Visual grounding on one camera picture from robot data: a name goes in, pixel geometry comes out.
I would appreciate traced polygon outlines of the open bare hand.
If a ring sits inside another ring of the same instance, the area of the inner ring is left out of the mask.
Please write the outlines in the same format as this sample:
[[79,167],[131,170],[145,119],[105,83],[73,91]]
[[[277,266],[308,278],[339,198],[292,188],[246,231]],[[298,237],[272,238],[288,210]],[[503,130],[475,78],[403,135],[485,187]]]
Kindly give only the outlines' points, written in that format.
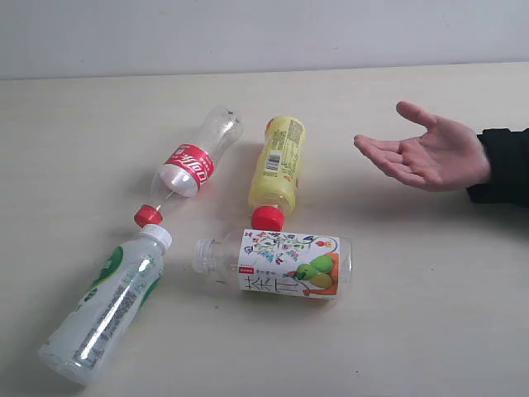
[[448,192],[487,183],[491,165],[477,134],[466,125],[401,101],[397,113],[426,128],[420,136],[380,141],[357,135],[355,147],[385,175],[413,188]]

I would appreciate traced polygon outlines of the black-sleeved forearm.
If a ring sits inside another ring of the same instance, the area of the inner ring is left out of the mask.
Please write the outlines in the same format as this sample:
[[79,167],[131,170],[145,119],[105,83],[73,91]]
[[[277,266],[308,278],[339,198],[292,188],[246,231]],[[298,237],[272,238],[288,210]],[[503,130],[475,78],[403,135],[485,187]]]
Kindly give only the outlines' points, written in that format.
[[528,207],[528,129],[486,129],[478,134],[490,164],[488,181],[467,188],[473,203]]

